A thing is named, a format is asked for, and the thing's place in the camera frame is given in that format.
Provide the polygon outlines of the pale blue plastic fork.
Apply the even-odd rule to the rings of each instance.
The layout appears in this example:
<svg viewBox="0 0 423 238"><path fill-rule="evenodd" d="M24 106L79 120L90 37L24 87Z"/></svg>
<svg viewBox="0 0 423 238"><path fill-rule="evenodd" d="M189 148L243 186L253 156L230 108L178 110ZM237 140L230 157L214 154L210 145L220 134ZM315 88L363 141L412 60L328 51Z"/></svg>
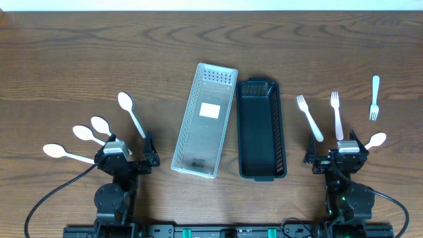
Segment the pale blue plastic fork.
<svg viewBox="0 0 423 238"><path fill-rule="evenodd" d="M369 119L372 121L377 120L379 114L379 106L377 105L377 96L379 92L380 77L374 75L372 78L372 101L369 109Z"/></svg>

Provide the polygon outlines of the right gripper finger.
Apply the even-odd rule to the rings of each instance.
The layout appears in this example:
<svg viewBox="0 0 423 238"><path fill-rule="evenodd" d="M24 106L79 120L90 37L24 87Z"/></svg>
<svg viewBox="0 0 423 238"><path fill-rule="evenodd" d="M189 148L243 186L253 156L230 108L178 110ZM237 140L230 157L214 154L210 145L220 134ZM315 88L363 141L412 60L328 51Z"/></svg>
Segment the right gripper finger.
<svg viewBox="0 0 423 238"><path fill-rule="evenodd" d="M309 143L307 146L307 151L306 151L306 156L316 156L317 152L316 152L316 138L313 132L310 133L309 135Z"/></svg>
<svg viewBox="0 0 423 238"><path fill-rule="evenodd" d="M353 130L350 130L349 132L349 139L353 141L353 144L359 153L367 153L367 149L365 148L363 143L358 139L356 133Z"/></svg>

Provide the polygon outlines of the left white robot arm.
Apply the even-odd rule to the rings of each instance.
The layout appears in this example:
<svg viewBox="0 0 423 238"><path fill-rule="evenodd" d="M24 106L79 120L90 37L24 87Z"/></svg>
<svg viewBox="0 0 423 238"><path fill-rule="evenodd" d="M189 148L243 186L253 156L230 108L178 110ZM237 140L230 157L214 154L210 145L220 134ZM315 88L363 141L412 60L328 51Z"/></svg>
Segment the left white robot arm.
<svg viewBox="0 0 423 238"><path fill-rule="evenodd" d="M149 175L160 165L151 132L146 135L143 155L144 160L128 161L128 148L124 141L116 141L115 135L95 154L97 168L112 176L112 182L95 193L95 237L135 237L141 231L142 225L134 221L138 176Z"/></svg>

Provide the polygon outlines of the white plastic fork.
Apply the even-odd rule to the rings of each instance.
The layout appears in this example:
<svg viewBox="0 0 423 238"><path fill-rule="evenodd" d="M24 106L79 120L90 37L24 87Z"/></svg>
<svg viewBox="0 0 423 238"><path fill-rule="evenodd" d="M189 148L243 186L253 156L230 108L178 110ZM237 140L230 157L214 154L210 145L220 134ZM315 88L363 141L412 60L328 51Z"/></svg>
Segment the white plastic fork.
<svg viewBox="0 0 423 238"><path fill-rule="evenodd" d="M296 99L297 99L297 105L298 105L299 109L305 114L305 116L306 116L306 118L307 118L307 120L309 122L311 131L312 131L315 139L318 142L323 142L324 141L323 134L321 133L318 125L315 123L315 121L314 121L311 113L309 112L309 107L307 105L307 102L305 101L304 96L303 95L298 95L296 97Z"/></svg>
<svg viewBox="0 0 423 238"><path fill-rule="evenodd" d="M344 139L343 129L342 129L342 123L340 119L340 101L339 101L339 95L337 91L331 92L330 97L330 105L334 109L334 124L335 124L335 134L338 141L342 141Z"/></svg>

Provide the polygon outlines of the clear perforated plastic basket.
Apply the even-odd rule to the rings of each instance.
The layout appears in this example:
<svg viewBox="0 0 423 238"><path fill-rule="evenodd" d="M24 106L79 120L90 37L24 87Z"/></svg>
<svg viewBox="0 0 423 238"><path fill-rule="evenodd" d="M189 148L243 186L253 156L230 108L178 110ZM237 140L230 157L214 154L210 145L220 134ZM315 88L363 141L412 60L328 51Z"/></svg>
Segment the clear perforated plastic basket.
<svg viewBox="0 0 423 238"><path fill-rule="evenodd" d="M199 63L171 169L214 179L223 150L238 71Z"/></svg>

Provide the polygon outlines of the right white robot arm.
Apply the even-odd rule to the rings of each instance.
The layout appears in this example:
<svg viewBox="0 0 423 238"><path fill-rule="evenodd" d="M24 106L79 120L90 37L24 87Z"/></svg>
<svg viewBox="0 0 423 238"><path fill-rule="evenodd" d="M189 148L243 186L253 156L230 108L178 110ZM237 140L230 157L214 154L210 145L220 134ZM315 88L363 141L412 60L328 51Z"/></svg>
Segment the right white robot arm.
<svg viewBox="0 0 423 238"><path fill-rule="evenodd" d="M363 167L369 151L354 131L350 131L348 141L340 141L336 149L328 151L328 155L317 155L316 141L314 134L310 134L303 162L313 166L314 174L325 176L325 206L330 217L319 223L316 230L323 237L333 237L334 226L341 233L355 225L363 226L372 217L375 195L350 177Z"/></svg>

